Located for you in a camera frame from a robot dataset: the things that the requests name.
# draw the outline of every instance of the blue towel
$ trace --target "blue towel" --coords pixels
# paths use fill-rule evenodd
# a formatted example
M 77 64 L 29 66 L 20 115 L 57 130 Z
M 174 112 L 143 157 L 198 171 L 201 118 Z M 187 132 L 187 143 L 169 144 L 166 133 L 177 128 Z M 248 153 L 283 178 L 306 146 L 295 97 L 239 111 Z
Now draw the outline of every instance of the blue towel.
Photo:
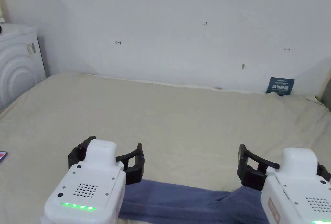
M 267 224 L 259 191 L 234 192 L 149 180 L 127 185 L 119 218 L 155 224 Z

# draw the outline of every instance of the white washing machine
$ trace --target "white washing machine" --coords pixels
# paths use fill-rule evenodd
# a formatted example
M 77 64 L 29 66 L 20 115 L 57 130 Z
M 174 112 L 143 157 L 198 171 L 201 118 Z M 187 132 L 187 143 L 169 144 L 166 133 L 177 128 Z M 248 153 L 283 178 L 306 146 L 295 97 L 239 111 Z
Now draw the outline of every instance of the white washing machine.
M 36 27 L 1 23 L 0 110 L 45 77 Z

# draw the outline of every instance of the label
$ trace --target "label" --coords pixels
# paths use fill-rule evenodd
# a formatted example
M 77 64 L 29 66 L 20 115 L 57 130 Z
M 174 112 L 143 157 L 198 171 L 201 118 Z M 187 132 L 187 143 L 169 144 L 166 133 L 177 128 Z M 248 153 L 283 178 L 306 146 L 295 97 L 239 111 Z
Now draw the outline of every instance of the label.
M 27 51 L 29 52 L 30 56 L 32 56 L 33 53 L 36 53 L 36 47 L 34 47 L 34 43 L 27 45 Z
M 294 80 L 289 78 L 271 77 L 267 93 L 276 92 L 279 96 L 290 95 Z
M 277 224 L 279 224 L 280 215 L 279 215 L 275 205 L 273 204 L 271 198 L 269 198 L 269 200 L 268 200 L 268 207 L 270 208 L 270 211 L 272 212 L 273 217 L 275 218 L 275 221 L 277 222 Z

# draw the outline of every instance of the speaker grille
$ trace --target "speaker grille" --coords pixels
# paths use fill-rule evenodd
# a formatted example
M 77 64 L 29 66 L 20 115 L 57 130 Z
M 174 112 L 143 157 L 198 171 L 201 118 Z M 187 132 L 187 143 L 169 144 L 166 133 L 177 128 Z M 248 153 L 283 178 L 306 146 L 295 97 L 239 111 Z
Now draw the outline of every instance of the speaker grille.
M 331 205 L 327 199 L 306 197 L 306 200 L 315 212 L 331 213 Z
M 87 197 L 87 198 L 93 198 L 94 194 L 96 193 L 98 189 L 97 185 L 93 184 L 79 184 L 73 193 L 74 196 L 78 197 Z

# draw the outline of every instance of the white wall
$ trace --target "white wall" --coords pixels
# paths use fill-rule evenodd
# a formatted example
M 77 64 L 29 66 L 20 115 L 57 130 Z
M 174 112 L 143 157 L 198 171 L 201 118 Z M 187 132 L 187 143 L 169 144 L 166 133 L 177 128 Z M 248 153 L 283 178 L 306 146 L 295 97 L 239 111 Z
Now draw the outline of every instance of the white wall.
M 294 93 L 316 95 L 331 66 L 330 1 L 2 3 L 11 22 L 39 27 L 50 74 L 82 71 L 259 92 L 270 77 L 286 77 L 296 80 Z

